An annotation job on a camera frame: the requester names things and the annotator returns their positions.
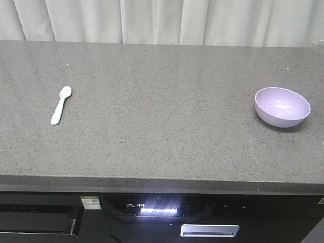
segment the white curtain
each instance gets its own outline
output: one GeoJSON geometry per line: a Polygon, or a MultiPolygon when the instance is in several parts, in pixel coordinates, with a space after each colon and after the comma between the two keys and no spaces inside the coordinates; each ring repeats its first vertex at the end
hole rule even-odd
{"type": "Polygon", "coordinates": [[[308,47],[324,0],[0,0],[0,39],[308,47]]]}

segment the bowl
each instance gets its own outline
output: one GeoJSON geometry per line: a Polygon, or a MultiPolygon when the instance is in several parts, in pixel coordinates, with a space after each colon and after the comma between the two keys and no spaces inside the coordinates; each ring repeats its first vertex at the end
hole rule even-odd
{"type": "Polygon", "coordinates": [[[311,111],[308,101],[294,91],[268,87],[255,94],[255,110],[266,123],[290,128],[301,123],[311,111]]]}

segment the spoon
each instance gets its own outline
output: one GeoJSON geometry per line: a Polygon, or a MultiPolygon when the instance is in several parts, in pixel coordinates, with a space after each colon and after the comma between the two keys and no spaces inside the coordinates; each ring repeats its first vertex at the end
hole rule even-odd
{"type": "Polygon", "coordinates": [[[70,86],[65,86],[61,92],[60,92],[60,101],[59,104],[57,105],[54,114],[51,119],[51,124],[52,125],[57,125],[60,122],[61,115],[62,115],[62,110],[63,110],[63,105],[64,101],[66,98],[70,97],[72,94],[72,89],[70,86]]]}

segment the black appliance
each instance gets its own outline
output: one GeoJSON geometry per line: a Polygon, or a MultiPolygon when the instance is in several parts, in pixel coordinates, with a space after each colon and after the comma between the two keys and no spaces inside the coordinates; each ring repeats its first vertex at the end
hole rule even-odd
{"type": "Polygon", "coordinates": [[[0,242],[111,243],[100,206],[85,207],[80,196],[0,193],[0,242]]]}
{"type": "Polygon", "coordinates": [[[113,243],[299,243],[323,196],[101,194],[113,243]]]}

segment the drawer handle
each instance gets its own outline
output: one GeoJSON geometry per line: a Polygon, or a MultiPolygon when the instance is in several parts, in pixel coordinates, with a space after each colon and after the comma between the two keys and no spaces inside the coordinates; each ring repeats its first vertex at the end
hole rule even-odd
{"type": "Polygon", "coordinates": [[[230,237],[236,236],[238,225],[183,224],[180,236],[183,237],[230,237]]]}

